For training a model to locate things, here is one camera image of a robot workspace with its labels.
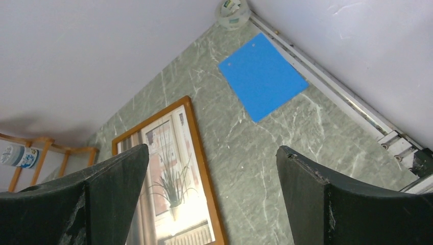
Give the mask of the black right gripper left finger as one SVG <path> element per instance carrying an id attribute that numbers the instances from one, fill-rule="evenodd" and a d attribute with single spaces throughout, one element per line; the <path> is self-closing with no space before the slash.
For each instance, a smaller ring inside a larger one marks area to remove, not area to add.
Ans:
<path id="1" fill-rule="evenodd" d="M 62 178 L 1 193 L 1 244 L 125 244 L 149 163 L 146 144 Z"/>

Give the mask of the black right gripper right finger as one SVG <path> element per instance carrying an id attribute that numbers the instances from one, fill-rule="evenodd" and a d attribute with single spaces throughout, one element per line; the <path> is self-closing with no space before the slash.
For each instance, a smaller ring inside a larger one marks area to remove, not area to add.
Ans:
<path id="1" fill-rule="evenodd" d="M 432 244 L 432 194 L 384 189 L 288 146 L 276 166 L 295 244 Z"/>

